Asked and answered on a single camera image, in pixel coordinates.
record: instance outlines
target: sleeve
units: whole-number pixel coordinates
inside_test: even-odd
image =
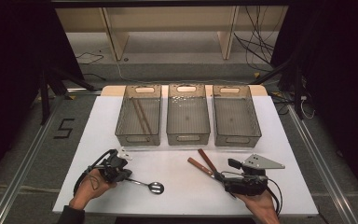
[[[84,222],[84,219],[84,210],[77,210],[66,205],[63,207],[63,211],[57,224],[81,224]]]

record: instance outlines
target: brown tongs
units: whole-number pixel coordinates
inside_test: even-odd
[[[205,152],[202,150],[202,148],[200,148],[198,150],[199,154],[201,155],[201,157],[206,161],[206,163],[208,164],[208,166],[211,168],[211,170],[209,170],[208,168],[206,168],[205,166],[203,166],[202,164],[200,164],[199,162],[197,162],[196,160],[194,160],[193,158],[189,157],[187,159],[188,162],[190,162],[191,164],[193,164],[194,166],[196,166],[197,168],[199,168],[203,173],[205,173],[206,175],[218,180],[218,181],[222,181],[222,176],[219,172],[217,172],[216,167],[214,167],[213,163],[211,162],[211,160],[209,160],[208,156],[205,154]]]

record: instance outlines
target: floor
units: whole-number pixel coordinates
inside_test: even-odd
[[[250,33],[241,32],[238,36],[249,38]],[[272,34],[268,39],[271,45],[276,36]],[[119,63],[114,63],[104,34],[68,34],[68,38],[85,79],[96,87],[135,81],[162,84],[173,81],[249,83],[255,80],[258,73],[266,73],[261,70],[270,69],[251,53],[247,54],[237,40],[233,43],[230,59],[223,60],[217,35],[210,32],[131,33],[123,60]],[[262,55],[260,48],[253,49]],[[281,217],[281,223],[358,223],[358,182],[355,176],[339,156],[317,112],[312,119],[298,120],[293,107],[283,100],[291,97],[291,92],[279,92],[276,87],[278,80],[279,76],[276,76],[264,86],[271,94],[279,94],[272,99],[302,175],[321,213],[310,218]],[[65,84],[68,89],[78,88],[71,82]],[[40,125],[41,102],[36,98],[12,149],[2,159],[0,205],[4,206],[0,206],[0,211],[6,211],[2,222],[55,223],[58,220],[59,214],[53,214],[51,209],[98,92],[74,90],[69,95],[72,97],[50,95],[54,112],[52,120],[45,126]],[[312,116],[310,104],[304,104],[304,110],[308,117]],[[72,128],[70,137],[57,138],[66,135],[59,130],[64,119],[70,119],[64,123]],[[41,137],[40,141],[34,141],[36,137]],[[17,189],[13,187],[16,180],[21,181]],[[10,191],[15,193],[8,195],[11,200],[5,201]],[[341,203],[348,205],[340,208]],[[115,217],[87,215],[86,223],[115,223],[115,220]]]

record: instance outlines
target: white table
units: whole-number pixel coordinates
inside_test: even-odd
[[[87,166],[93,164],[110,148],[120,148],[115,136],[120,96],[99,96],[63,182],[62,190],[53,208],[60,213],[73,197],[75,182]],[[218,171],[239,173],[227,164],[227,159],[246,160],[256,153],[284,164],[285,169],[267,170],[267,176],[282,190],[282,217],[313,217],[318,214],[308,187],[299,170],[282,124],[268,96],[254,96],[255,110],[263,136],[255,148],[216,147],[213,140],[213,111],[208,96],[211,135],[207,146],[171,147],[166,135],[166,97],[162,100],[161,144],[158,147],[126,147],[133,157],[125,167],[133,171],[131,178],[145,183],[161,182],[161,195],[149,192],[147,187],[131,182],[120,182],[115,189],[92,200],[87,213],[138,217],[246,217],[251,212],[240,200],[233,199],[223,186],[187,162],[188,157],[207,166],[197,152],[203,148]],[[276,187],[268,185],[279,198]]]

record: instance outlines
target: spoon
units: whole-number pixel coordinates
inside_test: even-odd
[[[155,194],[162,194],[162,192],[164,192],[164,186],[159,182],[153,182],[153,183],[150,183],[150,184],[145,184],[145,183],[142,183],[142,182],[139,182],[139,181],[136,181],[136,180],[133,180],[133,179],[129,179],[129,178],[126,178],[126,180],[129,180],[130,182],[133,182],[135,184],[148,186],[150,191],[152,193],[155,193]]]

